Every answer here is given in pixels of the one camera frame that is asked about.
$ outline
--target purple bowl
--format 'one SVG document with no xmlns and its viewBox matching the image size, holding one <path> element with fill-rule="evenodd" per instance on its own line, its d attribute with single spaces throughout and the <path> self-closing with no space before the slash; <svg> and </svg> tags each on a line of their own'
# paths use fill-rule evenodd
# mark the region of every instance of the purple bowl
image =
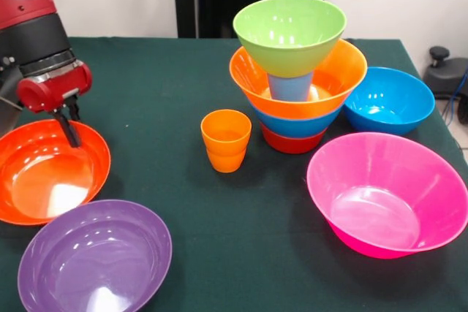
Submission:
<svg viewBox="0 0 468 312">
<path fill-rule="evenodd" d="M 133 312 L 161 286 L 172 257 L 165 223 L 142 205 L 101 200 L 43 227 L 18 272 L 28 312 Z"/>
</svg>

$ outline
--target bowl rim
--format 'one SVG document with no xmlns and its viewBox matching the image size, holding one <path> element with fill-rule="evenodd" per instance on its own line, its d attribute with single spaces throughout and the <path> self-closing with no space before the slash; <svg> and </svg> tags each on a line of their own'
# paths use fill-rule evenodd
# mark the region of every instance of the bowl rim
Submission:
<svg viewBox="0 0 468 312">
<path fill-rule="evenodd" d="M 14 129 L 12 129 L 11 131 L 9 131 L 8 133 L 6 133 L 5 135 L 3 135 L 2 137 L 0 137 L 0 144 L 4 141 L 4 139 L 6 139 L 10 134 L 12 133 L 18 133 L 18 132 L 21 132 L 23 129 L 27 128 L 27 127 L 30 127 L 30 126 L 35 126 L 35 125 L 39 125 L 39 124 L 45 124 L 45 123 L 52 123 L 52 122 L 57 122 L 56 120 L 52 119 L 52 118 L 46 118 L 46 119 L 43 119 L 43 120 L 38 120 L 38 121 L 33 121 L 33 122 L 30 122 L 30 123 L 25 123 L 25 124 L 22 124 Z M 80 122 L 80 121 L 70 121 L 71 124 L 77 124 L 78 126 L 80 126 L 81 128 L 84 128 L 84 129 L 88 129 L 90 132 L 93 132 L 98 138 L 99 140 L 102 142 L 102 146 L 105 147 L 105 151 L 106 151 L 106 156 L 109 160 L 109 165 L 106 167 L 105 169 L 105 173 L 104 173 L 104 182 L 102 182 L 102 184 L 100 186 L 97 186 L 96 187 L 96 191 L 95 191 L 95 194 L 90 197 L 87 201 L 85 202 L 81 202 L 78 206 L 82 206 L 82 205 L 86 205 L 90 202 L 93 201 L 93 199 L 95 197 L 97 197 L 97 195 L 101 192 L 102 188 L 104 187 L 107 179 L 109 178 L 109 174 L 110 174 L 110 168 L 112 166 L 112 154 L 110 152 L 110 149 L 109 149 L 109 145 L 108 143 L 106 142 L 106 140 L 104 139 L 104 137 L 96 130 L 94 129 L 93 127 L 89 126 L 88 124 L 84 124 L 83 122 Z M 8 223 L 8 224 L 13 224 L 15 226 L 22 226 L 22 227 L 31 227 L 31 226 L 41 226 L 41 225 L 44 225 L 44 224 L 49 224 L 50 222 L 52 222 L 55 218 L 58 218 L 59 216 L 55 216 L 55 217 L 50 217 L 50 218 L 30 218 L 31 220 L 28 221 L 27 223 L 25 221 L 10 221 L 10 220 L 6 220 L 5 218 L 3 218 L 2 216 L 0 216 L 0 221 L 4 222 L 4 223 Z"/>
<path fill-rule="evenodd" d="M 71 209 L 70 211 L 64 213 L 64 215 L 66 215 L 67 213 L 70 213 L 72 212 L 73 210 L 75 209 L 78 209 L 78 208 L 82 208 L 82 207 L 86 207 L 86 206 L 94 206 L 95 204 L 100 204 L 100 203 L 104 203 L 104 202 L 112 202 L 112 203 L 116 203 L 116 202 L 120 202 L 120 203 L 125 203 L 125 204 L 128 204 L 128 205 L 134 205 L 136 207 L 139 207 L 141 208 L 142 210 L 144 211 L 147 211 L 147 212 L 150 212 L 152 215 L 156 216 L 156 219 L 158 221 L 160 221 L 160 223 L 162 224 L 162 227 L 164 228 L 164 231 L 167 233 L 167 236 L 168 236 L 168 239 L 169 239 L 169 260 L 167 262 L 167 267 L 165 268 L 165 271 L 164 271 L 164 274 L 162 275 L 162 279 L 161 281 L 159 282 L 159 284 L 157 284 L 156 286 L 156 289 L 155 291 L 149 295 L 148 297 L 145 297 L 144 298 L 144 301 L 142 301 L 140 304 L 138 304 L 138 306 L 135 306 L 135 309 L 132 310 L 132 311 L 139 311 L 146 303 L 148 303 L 148 301 L 156 294 L 156 292 L 159 290 L 159 288 L 161 287 L 161 285 L 164 283 L 165 279 L 166 279 L 166 276 L 169 272 L 169 269 L 170 269 L 170 264 L 172 262 L 172 259 L 173 259 L 173 240 L 172 240 L 172 236 L 170 234 L 170 231 L 169 231 L 169 228 L 167 227 L 166 223 L 162 220 L 162 218 L 157 214 L 155 213 L 153 210 L 151 210 L 150 208 L 147 208 L 146 206 L 144 205 L 141 205 L 137 202 L 133 202 L 133 201 L 129 201 L 129 200 L 123 200 L 123 199 L 104 199 L 104 200 L 97 200 L 97 201 L 93 201 L 93 202 L 87 202 L 86 204 L 82 204 L 80 206 L 78 206 L 77 208 L 74 208 L 74 209 Z M 29 242 L 28 246 L 26 246 L 26 249 L 24 250 L 23 252 L 23 255 L 21 256 L 21 260 L 20 260 L 20 264 L 18 266 L 18 273 L 17 273 L 17 289 L 18 289 L 18 294 L 20 295 L 20 300 L 21 300 L 21 304 L 23 305 L 23 307 L 26 308 L 26 306 L 24 305 L 24 301 L 23 301 L 23 295 L 21 294 L 22 292 L 22 289 L 20 288 L 20 272 L 21 272 L 21 268 L 23 266 L 23 258 L 24 256 L 26 255 L 26 252 L 28 252 L 31 247 L 35 244 L 35 240 L 36 238 L 42 233 L 44 232 L 50 225 L 52 225 L 54 221 L 51 221 L 50 223 L 47 223 L 43 228 L 41 228 L 37 233 L 36 235 L 32 238 L 32 240 Z"/>
<path fill-rule="evenodd" d="M 272 118 L 274 120 L 278 120 L 278 121 L 286 121 L 286 122 L 310 122 L 310 121 L 315 121 L 315 120 L 320 120 L 321 118 L 328 118 L 330 117 L 330 115 L 333 115 L 334 113 L 339 113 L 340 112 L 340 109 L 343 108 L 343 105 L 340 105 L 338 106 L 335 110 L 332 110 L 330 111 L 329 113 L 325 114 L 325 115 L 321 115 L 319 117 L 312 117 L 312 118 L 283 118 L 283 117 L 276 117 L 276 116 L 273 116 L 273 115 L 270 115 L 269 113 L 264 113 L 262 110 L 260 110 L 258 107 L 254 106 L 250 101 L 249 101 L 250 105 L 252 106 L 252 109 L 254 109 L 254 112 L 258 112 L 264 116 L 266 116 L 267 118 Z"/>
<path fill-rule="evenodd" d="M 355 94 L 355 90 L 353 90 L 351 92 L 350 96 L 348 96 L 346 98 L 346 100 L 344 100 L 344 107 L 348 111 L 350 111 L 351 113 L 353 113 L 355 115 L 358 115 L 358 116 L 360 116 L 363 119 L 366 119 L 368 121 L 372 121 L 372 122 L 375 122 L 375 123 L 381 123 L 384 126 L 407 126 L 407 125 L 410 125 L 410 124 L 414 124 L 414 123 L 424 121 L 426 118 L 428 118 L 434 112 L 434 109 L 436 107 L 436 100 L 434 98 L 434 95 L 433 95 L 431 89 L 423 82 L 423 80 L 421 80 L 421 79 L 417 78 L 416 76 L 413 76 L 413 75 L 411 75 L 411 74 L 409 74 L 407 72 L 401 71 L 399 69 L 393 69 L 391 67 L 383 67 L 383 66 L 368 66 L 367 67 L 367 73 L 364 76 L 363 81 L 366 79 L 366 76 L 369 73 L 369 71 L 371 71 L 371 72 L 389 71 L 389 72 L 394 72 L 394 73 L 401 74 L 402 77 L 407 77 L 408 79 L 416 80 L 418 82 L 418 85 L 420 87 L 422 87 L 422 89 L 427 93 L 427 96 L 430 96 L 432 98 L 431 99 L 431 109 L 427 113 L 425 113 L 423 115 L 423 117 L 415 118 L 415 119 L 413 119 L 411 121 L 406 121 L 406 122 L 402 122 L 402 123 L 391 123 L 391 122 L 381 121 L 381 120 L 377 120 L 376 118 L 371 118 L 371 117 L 369 117 L 369 114 L 361 113 L 358 110 L 355 110 L 350 106 L 350 103 L 348 101 L 350 100 L 350 97 L 353 94 Z"/>
<path fill-rule="evenodd" d="M 238 22 L 238 19 L 240 18 L 240 16 L 242 16 L 242 14 L 245 13 L 245 11 L 247 11 L 248 9 L 250 9 L 251 7 L 254 7 L 256 6 L 257 4 L 260 4 L 260 3 L 266 3 L 266 2 L 271 2 L 271 1 L 282 1 L 282 0 L 259 0 L 259 1 L 255 1 L 247 6 L 245 6 L 244 8 L 242 8 L 241 10 L 239 10 L 237 12 L 237 14 L 235 14 L 234 18 L 233 18 L 233 28 L 234 28 L 234 32 L 238 35 L 238 37 L 242 38 L 242 40 L 245 40 L 246 42 L 248 42 L 249 44 L 251 45 L 255 45 L 255 46 L 258 46 L 258 47 L 266 47 L 268 49 L 276 49 L 276 50 L 289 50 L 289 51 L 292 51 L 292 50 L 307 50 L 307 49 L 310 49 L 310 48 L 313 48 L 313 47 L 316 47 L 316 46 L 319 46 L 319 45 L 322 45 L 324 43 L 327 43 L 327 42 L 330 42 L 332 40 L 334 40 L 335 38 L 337 37 L 340 37 L 341 34 L 344 32 L 344 30 L 346 29 L 346 26 L 347 26 L 347 17 L 346 17 L 346 14 L 344 13 L 344 11 L 342 9 L 340 9 L 337 5 L 335 5 L 334 3 L 331 3 L 329 1 L 326 1 L 326 0 L 310 0 L 312 2 L 319 2 L 319 3 L 324 3 L 324 4 L 327 4 L 329 5 L 330 7 L 338 10 L 338 13 L 343 17 L 343 24 L 341 26 L 341 28 L 339 29 L 339 31 L 337 31 L 333 36 L 331 37 L 328 37 L 324 40 L 321 40 L 319 42 L 316 42 L 314 44 L 309 44 L 309 45 L 304 45 L 302 47 L 280 47 L 278 45 L 262 45 L 262 44 L 259 44 L 259 43 L 255 43 L 251 40 L 248 40 L 244 35 L 241 35 L 239 34 L 239 31 L 238 31 L 238 26 L 237 26 L 237 22 Z"/>
<path fill-rule="evenodd" d="M 318 210 L 320 211 L 322 216 L 324 216 L 325 219 L 329 223 L 334 225 L 336 228 L 340 229 L 346 235 L 349 235 L 350 237 L 353 237 L 356 240 L 359 240 L 362 243 L 365 243 L 367 245 L 374 246 L 375 248 L 381 248 L 381 249 L 389 250 L 389 251 L 396 251 L 396 252 L 402 252 L 402 253 L 408 253 L 408 254 L 415 254 L 417 252 L 424 252 L 424 251 L 434 250 L 435 248 L 441 248 L 441 247 L 447 245 L 448 243 L 451 243 L 452 241 L 454 241 L 467 227 L 467 224 L 468 224 L 468 211 L 465 214 L 464 223 L 460 226 L 460 228 L 453 235 L 451 235 L 448 239 L 446 239 L 445 241 L 443 241 L 441 243 L 438 243 L 438 244 L 435 244 L 435 245 L 432 245 L 432 246 L 422 247 L 422 248 L 392 248 L 390 246 L 377 245 L 375 243 L 371 243 L 368 240 L 361 239 L 360 237 L 356 237 L 355 235 L 349 233 L 347 230 L 343 229 L 341 226 L 338 226 L 337 224 L 335 224 L 334 221 L 331 220 L 330 216 L 324 211 L 323 206 L 318 205 L 318 203 L 317 203 L 317 201 L 315 199 L 315 196 L 313 195 L 312 190 L 311 190 L 312 185 L 311 185 L 311 181 L 309 179 L 309 173 L 312 171 L 314 160 L 318 157 L 317 155 L 319 154 L 319 152 L 324 148 L 328 148 L 329 146 L 327 147 L 327 145 L 333 144 L 338 140 L 349 139 L 349 138 L 360 138 L 360 137 L 365 137 L 365 136 L 377 136 L 377 137 L 384 137 L 384 138 L 388 138 L 388 139 L 401 140 L 402 142 L 406 142 L 408 144 L 411 144 L 414 147 L 419 148 L 419 149 L 423 149 L 425 152 L 431 154 L 435 159 L 442 162 L 450 170 L 450 172 L 455 176 L 455 180 L 458 181 L 458 184 L 464 190 L 464 197 L 465 197 L 465 200 L 467 202 L 467 210 L 468 210 L 468 188 L 467 188 L 467 185 L 465 184 L 465 182 L 463 181 L 463 179 L 461 178 L 459 173 L 455 170 L 455 168 L 447 160 L 445 160 L 443 157 L 441 157 L 438 153 L 436 153 L 432 149 L 428 148 L 427 146 L 420 144 L 419 142 L 415 142 L 414 140 L 410 140 L 410 139 L 407 139 L 405 137 L 401 137 L 399 135 L 382 133 L 382 132 L 356 132 L 356 133 L 345 134 L 345 135 L 342 135 L 340 137 L 337 137 L 335 139 L 330 140 L 329 142 L 324 144 L 322 147 L 320 147 L 314 153 L 314 155 L 311 157 L 311 159 L 309 161 L 309 164 L 307 166 L 307 173 L 306 173 L 307 189 L 309 191 L 309 196 L 312 198 L 312 202 L 318 208 Z"/>
<path fill-rule="evenodd" d="M 358 47 L 354 46 L 353 44 L 349 43 L 348 41 L 340 38 L 338 39 L 338 42 L 342 43 L 343 45 L 346 45 L 347 47 L 351 47 L 351 48 L 354 48 L 354 50 L 356 50 L 356 53 L 357 55 L 359 55 L 361 57 L 361 60 L 363 62 L 363 68 L 364 68 L 364 72 L 367 72 L 367 69 L 368 69 L 368 66 L 367 66 L 367 60 L 366 60 L 366 57 L 364 56 L 364 54 L 362 53 L 362 51 L 359 50 Z M 341 98 L 342 96 L 346 95 L 346 94 L 350 94 L 352 93 L 352 91 L 354 91 L 354 89 L 356 89 L 356 87 L 358 85 L 360 85 L 362 83 L 362 81 L 364 80 L 364 77 L 366 76 L 366 73 L 361 77 L 359 78 L 359 80 L 353 84 L 350 88 L 348 88 L 346 91 L 342 91 L 341 93 L 339 94 L 336 94 L 336 95 L 333 95 L 333 96 L 330 96 L 328 98 L 325 98 L 325 99 L 319 99 L 319 100 L 315 100 L 313 102 L 286 102 L 284 100 L 277 100 L 277 99 L 272 99 L 272 98 L 265 98 L 264 96 L 261 96 L 251 90 L 249 90 L 248 88 L 245 88 L 243 87 L 241 84 L 238 83 L 238 81 L 234 78 L 234 58 L 239 55 L 239 53 L 242 51 L 242 50 L 245 50 L 246 54 L 255 62 L 257 63 L 249 54 L 249 52 L 247 51 L 247 49 L 244 47 L 244 46 L 240 46 L 235 52 L 234 54 L 231 56 L 231 59 L 229 61 L 229 73 L 231 75 L 231 79 L 234 81 L 234 83 L 242 90 L 242 91 L 246 91 L 248 92 L 249 94 L 255 96 L 255 98 L 257 99 L 261 99 L 263 100 L 264 102 L 273 102 L 274 104 L 287 104 L 287 105 L 298 105 L 298 106 L 310 106 L 310 105 L 313 105 L 313 104 L 320 104 L 320 103 L 323 103 L 323 102 L 329 102 L 329 101 L 332 101 L 334 99 L 337 99 L 337 98 Z"/>
</svg>

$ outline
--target orange bowl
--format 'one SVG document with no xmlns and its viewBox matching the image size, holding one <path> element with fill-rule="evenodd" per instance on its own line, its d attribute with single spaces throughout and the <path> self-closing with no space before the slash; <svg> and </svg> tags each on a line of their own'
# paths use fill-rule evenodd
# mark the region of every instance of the orange bowl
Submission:
<svg viewBox="0 0 468 312">
<path fill-rule="evenodd" d="M 110 171 L 110 151 L 91 127 L 71 122 L 82 146 L 72 148 L 55 120 L 26 124 L 0 138 L 0 220 L 46 224 L 91 201 Z"/>
<path fill-rule="evenodd" d="M 362 82 L 367 61 L 354 45 L 340 39 L 314 70 L 309 100 L 285 102 L 271 98 L 267 72 L 240 47 L 229 65 L 231 77 L 261 112 L 277 118 L 319 118 L 340 108 Z"/>
</svg>

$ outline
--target blue bowl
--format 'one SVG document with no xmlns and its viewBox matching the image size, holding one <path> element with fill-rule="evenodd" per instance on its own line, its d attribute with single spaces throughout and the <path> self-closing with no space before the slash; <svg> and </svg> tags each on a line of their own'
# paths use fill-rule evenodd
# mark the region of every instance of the blue bowl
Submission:
<svg viewBox="0 0 468 312">
<path fill-rule="evenodd" d="M 319 118 L 306 120 L 292 120 L 267 115 L 252 105 L 260 122 L 270 131 L 288 138 L 307 138 L 319 134 L 335 120 L 341 110 L 341 106 L 332 113 Z"/>
<path fill-rule="evenodd" d="M 402 135 L 431 115 L 435 99 L 420 79 L 385 67 L 369 67 L 363 82 L 344 102 L 358 131 Z"/>
</svg>

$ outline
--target black knob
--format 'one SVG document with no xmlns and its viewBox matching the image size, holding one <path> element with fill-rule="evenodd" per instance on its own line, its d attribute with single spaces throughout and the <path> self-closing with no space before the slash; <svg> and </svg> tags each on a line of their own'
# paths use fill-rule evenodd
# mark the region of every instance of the black knob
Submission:
<svg viewBox="0 0 468 312">
<path fill-rule="evenodd" d="M 431 47 L 429 54 L 435 61 L 442 61 L 450 55 L 450 51 L 446 47 Z"/>
</svg>

